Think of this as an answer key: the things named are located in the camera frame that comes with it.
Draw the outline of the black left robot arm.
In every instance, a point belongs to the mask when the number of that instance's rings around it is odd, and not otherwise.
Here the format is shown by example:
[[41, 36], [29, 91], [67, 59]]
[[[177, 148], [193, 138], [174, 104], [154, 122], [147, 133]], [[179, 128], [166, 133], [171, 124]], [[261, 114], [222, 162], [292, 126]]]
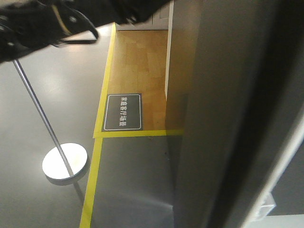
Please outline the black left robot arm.
[[49, 45], [93, 44], [99, 33], [77, 0], [30, 0], [0, 8], [0, 61], [9, 62]]

